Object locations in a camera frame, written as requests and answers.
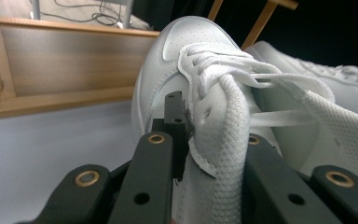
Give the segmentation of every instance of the white shoe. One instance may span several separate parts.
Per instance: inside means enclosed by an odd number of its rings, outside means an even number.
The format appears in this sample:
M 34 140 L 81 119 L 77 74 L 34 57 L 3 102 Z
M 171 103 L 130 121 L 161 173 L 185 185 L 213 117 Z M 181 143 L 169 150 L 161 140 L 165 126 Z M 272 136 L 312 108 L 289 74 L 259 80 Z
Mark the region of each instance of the white shoe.
M 330 67 L 302 61 L 277 51 L 269 43 L 259 41 L 245 50 L 263 63 L 271 63 L 284 73 L 318 77 L 333 91 L 336 104 L 358 114 L 358 67 Z
M 323 164 L 358 175 L 358 115 L 335 105 L 320 79 L 254 60 L 211 21 L 182 18 L 157 38 L 132 99 L 136 140 L 163 118 L 173 91 L 182 91 L 194 125 L 184 180 L 174 190 L 176 223 L 241 223 L 249 133 L 306 175 Z

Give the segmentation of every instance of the cable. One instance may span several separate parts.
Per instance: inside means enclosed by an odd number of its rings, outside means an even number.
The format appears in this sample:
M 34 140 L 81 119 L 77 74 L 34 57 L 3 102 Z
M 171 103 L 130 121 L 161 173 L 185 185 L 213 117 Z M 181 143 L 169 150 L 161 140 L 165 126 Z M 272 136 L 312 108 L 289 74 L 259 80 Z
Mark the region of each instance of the cable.
M 71 18 L 66 18 L 60 15 L 55 15 L 55 14 L 50 14 L 50 13 L 46 13 L 46 12 L 40 12 L 41 15 L 44 16 L 50 16 L 50 17 L 56 17 L 56 18 L 60 18 L 66 21 L 74 21 L 74 22 L 88 22 L 88 21 L 97 21 L 98 23 L 102 24 L 102 25 L 106 25 L 106 26 L 113 26 L 116 25 L 119 21 L 121 21 L 120 17 L 121 17 L 121 4 L 119 5 L 119 10 L 118 10 L 118 14 L 117 17 L 114 16 L 110 16 L 104 13 L 105 9 L 111 10 L 113 12 L 115 12 L 112 8 L 107 7 L 106 6 L 106 2 L 104 2 L 104 6 L 103 6 L 103 1 L 101 0 L 101 4 L 96 5 L 96 4 L 88 4 L 88 5 L 73 5 L 73 6 L 68 6 L 68 5 L 63 5 L 57 2 L 57 0 L 54 0 L 54 3 L 59 6 L 59 7 L 99 7 L 100 12 L 96 12 L 96 13 L 92 13 L 91 15 L 91 19 L 89 20 L 74 20 Z M 100 18 L 106 18 L 111 22 L 104 22 L 101 21 Z

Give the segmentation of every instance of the round hole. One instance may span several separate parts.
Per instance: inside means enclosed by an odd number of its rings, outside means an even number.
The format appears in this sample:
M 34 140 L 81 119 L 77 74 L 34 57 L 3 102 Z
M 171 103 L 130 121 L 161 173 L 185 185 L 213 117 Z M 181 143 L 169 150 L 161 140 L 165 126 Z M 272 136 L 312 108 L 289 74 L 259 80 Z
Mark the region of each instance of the round hole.
M 303 205 L 305 203 L 304 199 L 298 194 L 289 194 L 287 198 L 291 203 L 295 203 L 297 205 Z
M 153 134 L 148 139 L 149 143 L 151 144 L 160 144 L 165 141 L 164 136 L 159 134 Z
M 150 200 L 150 196 L 147 193 L 139 193 L 135 195 L 135 197 L 133 198 L 133 201 L 139 205 L 148 203 L 149 200 Z
M 88 187 L 95 184 L 100 178 L 100 174 L 96 171 L 85 171 L 75 178 L 75 184 L 79 187 Z
M 258 139 L 258 137 L 256 136 L 249 136 L 249 144 L 250 145 L 258 145 L 260 143 L 260 139 Z
M 347 175 L 337 171 L 329 171 L 325 174 L 326 178 L 335 185 L 343 188 L 351 188 L 354 186 L 353 180 Z

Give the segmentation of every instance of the white surface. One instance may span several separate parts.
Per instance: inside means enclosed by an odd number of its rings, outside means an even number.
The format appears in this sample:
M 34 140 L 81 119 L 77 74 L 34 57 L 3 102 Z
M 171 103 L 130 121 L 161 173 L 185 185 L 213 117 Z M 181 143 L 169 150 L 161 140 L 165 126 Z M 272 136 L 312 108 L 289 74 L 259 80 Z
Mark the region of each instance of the white surface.
M 128 161 L 131 103 L 0 119 L 0 224 L 30 220 L 64 176 L 84 164 Z

